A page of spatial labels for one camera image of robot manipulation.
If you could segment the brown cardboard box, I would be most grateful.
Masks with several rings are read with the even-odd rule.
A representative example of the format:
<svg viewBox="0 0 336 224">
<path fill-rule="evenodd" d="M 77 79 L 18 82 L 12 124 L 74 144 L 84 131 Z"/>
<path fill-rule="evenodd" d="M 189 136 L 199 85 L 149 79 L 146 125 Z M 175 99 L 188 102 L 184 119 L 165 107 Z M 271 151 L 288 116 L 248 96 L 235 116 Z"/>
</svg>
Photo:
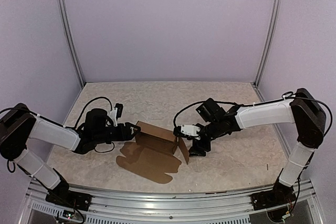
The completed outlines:
<svg viewBox="0 0 336 224">
<path fill-rule="evenodd" d="M 179 149 L 185 163 L 190 161 L 188 149 L 181 137 L 172 131 L 138 121 L 140 132 L 134 142 L 126 142 L 116 157 L 119 167 L 158 184 L 168 184 L 173 180 L 182 161 L 175 156 Z"/>
</svg>

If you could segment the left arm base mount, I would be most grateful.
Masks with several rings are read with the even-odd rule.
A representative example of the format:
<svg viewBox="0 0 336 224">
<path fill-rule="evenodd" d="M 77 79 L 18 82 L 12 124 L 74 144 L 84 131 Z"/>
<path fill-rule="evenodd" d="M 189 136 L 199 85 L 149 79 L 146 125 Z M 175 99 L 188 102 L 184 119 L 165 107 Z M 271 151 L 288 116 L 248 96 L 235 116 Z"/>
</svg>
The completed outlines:
<svg viewBox="0 0 336 224">
<path fill-rule="evenodd" d="M 90 194 L 80 193 L 76 191 L 68 191 L 65 198 L 55 196 L 52 193 L 49 193 L 45 200 L 47 202 L 73 208 L 82 211 L 88 211 L 91 204 L 92 196 Z"/>
</svg>

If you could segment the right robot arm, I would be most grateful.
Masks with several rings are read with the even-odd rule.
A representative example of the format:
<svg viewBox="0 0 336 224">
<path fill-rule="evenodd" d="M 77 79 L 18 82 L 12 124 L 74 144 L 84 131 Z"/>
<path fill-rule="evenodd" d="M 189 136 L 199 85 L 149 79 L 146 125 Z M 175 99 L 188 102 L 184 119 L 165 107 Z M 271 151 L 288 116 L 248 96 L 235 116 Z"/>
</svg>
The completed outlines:
<svg viewBox="0 0 336 224">
<path fill-rule="evenodd" d="M 289 188 L 299 179 L 329 131 L 325 108 L 327 105 L 314 99 L 305 88 L 287 92 L 278 100 L 250 105 L 233 103 L 228 111 L 209 98 L 196 109 L 207 124 L 194 126 L 189 154 L 205 156 L 213 140 L 233 132 L 264 125 L 294 124 L 297 143 L 274 184 L 275 189 L 268 194 L 269 201 L 279 205 L 288 198 Z"/>
</svg>

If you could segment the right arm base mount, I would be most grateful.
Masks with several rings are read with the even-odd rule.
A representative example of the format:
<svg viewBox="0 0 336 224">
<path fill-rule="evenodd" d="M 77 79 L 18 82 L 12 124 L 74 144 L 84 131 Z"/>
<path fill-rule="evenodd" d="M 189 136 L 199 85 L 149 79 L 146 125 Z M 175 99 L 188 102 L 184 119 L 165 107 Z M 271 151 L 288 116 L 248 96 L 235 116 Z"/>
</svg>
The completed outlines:
<svg viewBox="0 0 336 224">
<path fill-rule="evenodd" d="M 283 191 L 272 189 L 251 194 L 251 202 L 254 210 L 277 207 L 287 203 L 293 203 L 297 198 L 293 189 Z"/>
</svg>

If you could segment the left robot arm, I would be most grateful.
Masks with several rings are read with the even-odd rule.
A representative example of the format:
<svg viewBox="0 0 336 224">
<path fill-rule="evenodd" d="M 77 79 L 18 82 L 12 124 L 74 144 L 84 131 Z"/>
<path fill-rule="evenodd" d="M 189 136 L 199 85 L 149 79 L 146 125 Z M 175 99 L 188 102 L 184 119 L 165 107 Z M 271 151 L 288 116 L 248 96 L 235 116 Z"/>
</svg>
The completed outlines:
<svg viewBox="0 0 336 224">
<path fill-rule="evenodd" d="M 73 128 L 44 118 L 19 103 L 3 111 L 1 156 L 37 179 L 60 204 L 69 205 L 74 199 L 69 184 L 55 169 L 28 149 L 27 141 L 44 141 L 80 155 L 93 151 L 99 144 L 130 141 L 140 133 L 141 128 L 129 122 L 118 123 L 122 109 L 119 103 L 110 112 L 100 108 L 92 109 L 87 112 L 85 121 L 78 128 Z"/>
</svg>

